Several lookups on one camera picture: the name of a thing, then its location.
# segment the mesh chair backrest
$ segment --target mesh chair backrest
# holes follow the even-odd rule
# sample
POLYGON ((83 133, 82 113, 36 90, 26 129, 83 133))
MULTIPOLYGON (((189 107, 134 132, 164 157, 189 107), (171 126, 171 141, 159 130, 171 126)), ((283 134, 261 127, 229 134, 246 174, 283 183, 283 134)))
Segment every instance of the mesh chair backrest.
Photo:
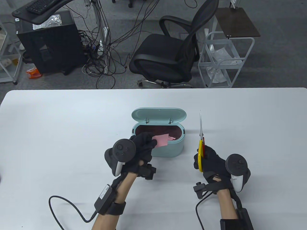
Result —
POLYGON ((206 0, 193 18, 192 29, 176 55, 176 60, 182 58, 185 60, 187 69, 191 69, 194 62, 195 47, 197 46, 196 32, 214 16, 218 6, 219 0, 206 0))

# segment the scissors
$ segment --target scissors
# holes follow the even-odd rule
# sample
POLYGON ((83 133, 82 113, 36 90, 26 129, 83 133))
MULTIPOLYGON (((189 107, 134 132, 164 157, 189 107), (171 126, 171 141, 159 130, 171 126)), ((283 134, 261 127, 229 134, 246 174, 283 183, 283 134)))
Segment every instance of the scissors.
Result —
POLYGON ((198 146, 198 168, 199 171, 203 171, 202 169, 202 165, 201 165, 201 158, 204 157, 204 153, 205 153, 205 138, 204 138, 204 134, 203 134, 203 126, 202 126, 202 122, 201 122, 201 111, 200 111, 200 141, 199 141, 199 146, 198 146))

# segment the yellow scissor handle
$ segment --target yellow scissor handle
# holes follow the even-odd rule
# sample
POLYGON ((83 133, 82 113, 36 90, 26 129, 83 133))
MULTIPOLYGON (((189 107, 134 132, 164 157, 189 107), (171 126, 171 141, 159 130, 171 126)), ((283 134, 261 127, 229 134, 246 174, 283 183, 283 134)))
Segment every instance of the yellow scissor handle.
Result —
POLYGON ((202 165, 201 165, 201 158, 204 157, 203 154, 203 141, 199 141, 199 146, 198 146, 198 169, 199 171, 203 171, 202 165))

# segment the mint green storage box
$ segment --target mint green storage box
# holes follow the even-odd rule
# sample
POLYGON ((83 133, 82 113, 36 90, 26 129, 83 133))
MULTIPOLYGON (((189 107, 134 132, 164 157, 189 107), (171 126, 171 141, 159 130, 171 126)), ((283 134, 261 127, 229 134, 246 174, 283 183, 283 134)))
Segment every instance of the mint green storage box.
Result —
POLYGON ((185 129, 179 123, 187 114, 178 108, 138 108, 132 112, 132 118, 138 123, 132 129, 132 135, 152 132, 154 135, 169 134, 175 140, 167 146, 154 148, 153 157, 175 157, 181 154, 185 139, 185 129))

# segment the pink paper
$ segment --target pink paper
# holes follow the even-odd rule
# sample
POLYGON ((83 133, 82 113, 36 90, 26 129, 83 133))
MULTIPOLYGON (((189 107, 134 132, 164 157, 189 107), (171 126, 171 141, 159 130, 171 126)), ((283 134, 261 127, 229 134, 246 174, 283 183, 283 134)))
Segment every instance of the pink paper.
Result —
POLYGON ((155 148, 158 148, 167 145, 167 142, 169 140, 169 135, 168 134, 157 135, 154 136, 152 139, 157 140, 157 145, 155 146, 155 148))

